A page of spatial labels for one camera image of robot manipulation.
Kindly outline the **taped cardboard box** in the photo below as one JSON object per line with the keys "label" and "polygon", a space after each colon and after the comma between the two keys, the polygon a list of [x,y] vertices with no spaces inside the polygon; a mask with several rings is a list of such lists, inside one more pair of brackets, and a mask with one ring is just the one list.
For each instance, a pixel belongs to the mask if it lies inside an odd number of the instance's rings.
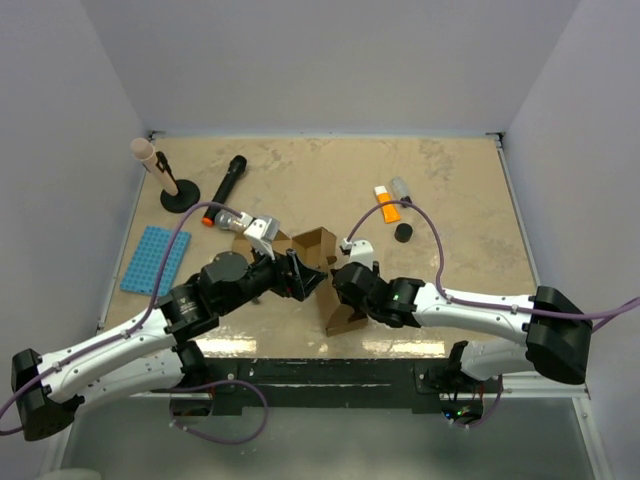
{"label": "taped cardboard box", "polygon": [[286,252],[296,252],[298,263],[310,269],[328,272],[337,261],[336,236],[324,227],[308,230],[290,237],[280,229],[271,225],[267,236],[272,240],[271,246],[276,257],[276,265],[282,272],[289,272],[289,260]]}

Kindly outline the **small cardboard box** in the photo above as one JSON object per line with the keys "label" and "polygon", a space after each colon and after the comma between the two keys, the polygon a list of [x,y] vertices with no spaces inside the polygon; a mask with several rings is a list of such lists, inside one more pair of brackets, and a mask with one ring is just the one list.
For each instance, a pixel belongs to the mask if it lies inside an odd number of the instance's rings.
{"label": "small cardboard box", "polygon": [[353,307],[343,304],[329,280],[324,280],[315,289],[316,304],[328,337],[363,329],[368,318]]}

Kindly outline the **small black round cap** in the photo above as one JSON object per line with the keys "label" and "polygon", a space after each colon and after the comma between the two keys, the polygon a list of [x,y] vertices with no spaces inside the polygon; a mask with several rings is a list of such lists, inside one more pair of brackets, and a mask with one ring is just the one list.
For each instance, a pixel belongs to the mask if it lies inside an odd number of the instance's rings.
{"label": "small black round cap", "polygon": [[394,238],[400,243],[407,243],[413,236],[413,227],[408,223],[400,223],[394,231]]}

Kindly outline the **orange tube white cap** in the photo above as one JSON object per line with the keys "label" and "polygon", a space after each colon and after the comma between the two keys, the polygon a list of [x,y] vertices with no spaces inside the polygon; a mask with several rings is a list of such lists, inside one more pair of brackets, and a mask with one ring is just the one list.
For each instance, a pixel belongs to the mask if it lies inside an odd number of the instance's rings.
{"label": "orange tube white cap", "polygon": [[376,186],[374,188],[374,195],[376,196],[386,224],[395,223],[401,220],[401,215],[392,203],[392,197],[385,186]]}

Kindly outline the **small clear black-capped bottle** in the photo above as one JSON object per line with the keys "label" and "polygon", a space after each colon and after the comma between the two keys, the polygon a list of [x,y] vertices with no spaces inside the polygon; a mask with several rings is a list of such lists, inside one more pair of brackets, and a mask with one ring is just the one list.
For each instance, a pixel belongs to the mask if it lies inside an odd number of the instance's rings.
{"label": "small clear black-capped bottle", "polygon": [[401,176],[395,176],[390,182],[393,198],[401,202],[403,208],[407,208],[413,203],[410,189],[406,181]]}

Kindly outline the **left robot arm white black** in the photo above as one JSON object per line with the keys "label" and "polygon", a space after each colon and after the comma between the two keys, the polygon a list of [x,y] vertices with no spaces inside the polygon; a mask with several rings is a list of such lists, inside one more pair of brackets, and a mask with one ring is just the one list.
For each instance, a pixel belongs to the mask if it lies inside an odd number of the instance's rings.
{"label": "left robot arm white black", "polygon": [[81,409],[108,399],[200,390],[210,375],[196,337],[268,291],[304,301],[326,277],[292,249],[274,257],[257,254],[252,262],[223,252],[119,328],[54,353],[19,352],[12,359],[10,401],[19,432],[38,441],[71,425]]}

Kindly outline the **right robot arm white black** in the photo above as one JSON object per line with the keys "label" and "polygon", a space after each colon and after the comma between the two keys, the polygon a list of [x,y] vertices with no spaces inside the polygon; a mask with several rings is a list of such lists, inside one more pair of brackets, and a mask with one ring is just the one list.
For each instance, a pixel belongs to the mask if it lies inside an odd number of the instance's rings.
{"label": "right robot arm white black", "polygon": [[445,369],[448,386],[469,392],[501,374],[535,371],[569,385],[586,379],[593,324],[564,294],[541,286],[533,295],[493,296],[449,290],[419,279],[384,281],[376,267],[348,263],[334,271],[340,300],[391,328],[452,327],[488,334],[459,342]]}

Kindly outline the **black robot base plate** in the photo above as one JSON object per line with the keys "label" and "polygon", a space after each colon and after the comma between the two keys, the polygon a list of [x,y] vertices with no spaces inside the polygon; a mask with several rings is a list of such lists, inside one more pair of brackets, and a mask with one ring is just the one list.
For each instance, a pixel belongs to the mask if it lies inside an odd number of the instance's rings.
{"label": "black robot base plate", "polygon": [[439,413],[446,400],[499,391],[496,380],[457,394],[436,378],[447,361],[435,359],[207,358],[179,381],[180,388],[221,380],[256,386],[270,408],[404,409]]}

